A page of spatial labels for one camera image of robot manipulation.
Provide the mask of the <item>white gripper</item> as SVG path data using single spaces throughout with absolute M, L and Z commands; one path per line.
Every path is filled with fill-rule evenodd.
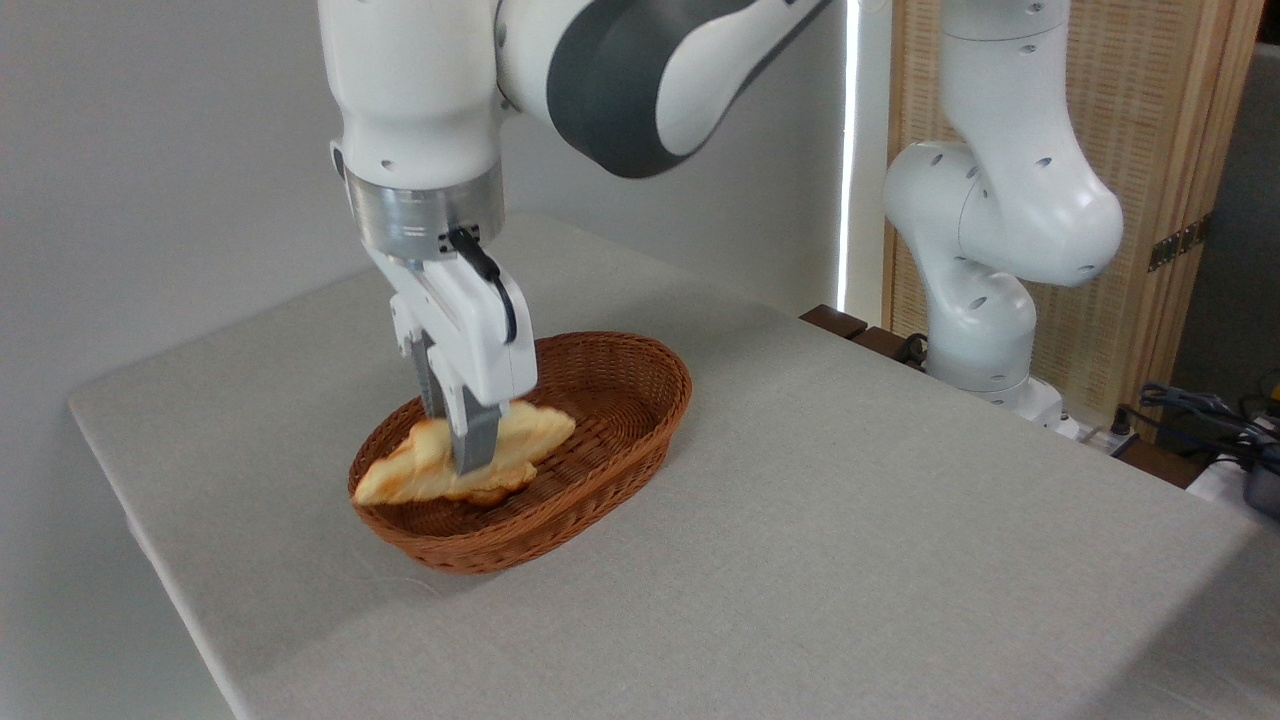
M 508 401 L 538 383 L 522 291 L 508 275 L 499 284 L 483 279 L 458 254 L 408 263 L 371 246 L 365 251 L 396 291 L 399 352 L 413 363 L 425 416 L 449 420 L 458 475 L 488 468 Z

